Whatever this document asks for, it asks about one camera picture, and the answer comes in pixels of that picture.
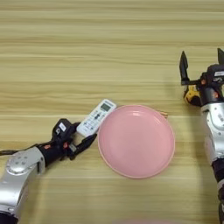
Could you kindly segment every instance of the cable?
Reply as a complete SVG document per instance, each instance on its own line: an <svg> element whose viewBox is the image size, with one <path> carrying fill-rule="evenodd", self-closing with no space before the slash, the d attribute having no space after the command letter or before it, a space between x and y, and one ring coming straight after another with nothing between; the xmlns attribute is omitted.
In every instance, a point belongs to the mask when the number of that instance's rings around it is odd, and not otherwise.
<svg viewBox="0 0 224 224"><path fill-rule="evenodd" d="M9 156L17 153L18 150L0 150L0 157L1 156Z"/></svg>

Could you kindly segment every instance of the pink dish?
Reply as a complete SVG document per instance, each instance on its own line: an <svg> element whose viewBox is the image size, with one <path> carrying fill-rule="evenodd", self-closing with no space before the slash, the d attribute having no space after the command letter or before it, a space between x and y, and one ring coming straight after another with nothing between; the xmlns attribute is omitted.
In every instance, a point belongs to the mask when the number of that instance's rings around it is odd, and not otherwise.
<svg viewBox="0 0 224 224"><path fill-rule="evenodd" d="M98 135L101 156L115 172L133 179L160 173L172 160L172 127L156 110L123 106L103 122Z"/></svg>

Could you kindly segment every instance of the table surface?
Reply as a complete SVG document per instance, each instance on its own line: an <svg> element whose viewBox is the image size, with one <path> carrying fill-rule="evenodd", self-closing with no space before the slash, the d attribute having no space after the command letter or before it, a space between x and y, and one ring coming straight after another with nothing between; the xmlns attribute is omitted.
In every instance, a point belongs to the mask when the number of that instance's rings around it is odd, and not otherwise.
<svg viewBox="0 0 224 224"><path fill-rule="evenodd" d="M185 50L193 79L217 62L223 9L220 0L1 1L1 149L48 141L59 118L81 121L103 98L167 112L176 135L170 166L154 178L114 173L96 141L58 162L31 184L21 224L218 223L200 110L182 99L179 57Z"/></svg>

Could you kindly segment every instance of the white remote control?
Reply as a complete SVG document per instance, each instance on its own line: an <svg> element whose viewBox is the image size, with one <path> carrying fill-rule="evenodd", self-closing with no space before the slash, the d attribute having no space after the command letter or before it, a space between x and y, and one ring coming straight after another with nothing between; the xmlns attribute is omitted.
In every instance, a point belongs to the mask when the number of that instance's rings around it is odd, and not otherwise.
<svg viewBox="0 0 224 224"><path fill-rule="evenodd" d="M84 137L93 135L101 126L104 119L116 108L110 100L103 100L77 127L77 131Z"/></svg>

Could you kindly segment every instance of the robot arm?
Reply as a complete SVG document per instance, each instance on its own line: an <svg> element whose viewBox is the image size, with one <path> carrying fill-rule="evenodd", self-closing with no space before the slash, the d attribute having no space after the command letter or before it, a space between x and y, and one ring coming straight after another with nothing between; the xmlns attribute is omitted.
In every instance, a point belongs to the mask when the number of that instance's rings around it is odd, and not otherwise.
<svg viewBox="0 0 224 224"><path fill-rule="evenodd" d="M71 160L87 149L96 138L88 136L74 145L74 133L79 124L60 119L52 130L52 140L13 154L0 179L0 224L17 224L28 194L29 183L43 174L48 165L69 157Z"/></svg>
<svg viewBox="0 0 224 224"><path fill-rule="evenodd" d="M187 86L185 99L194 106L201 107L204 126L205 148L208 163L213 167L219 191L220 224L224 223L224 97L221 87L224 84L224 52L218 49L219 65L210 66L198 80L189 80L186 55L182 52L179 70L181 84Z"/></svg>

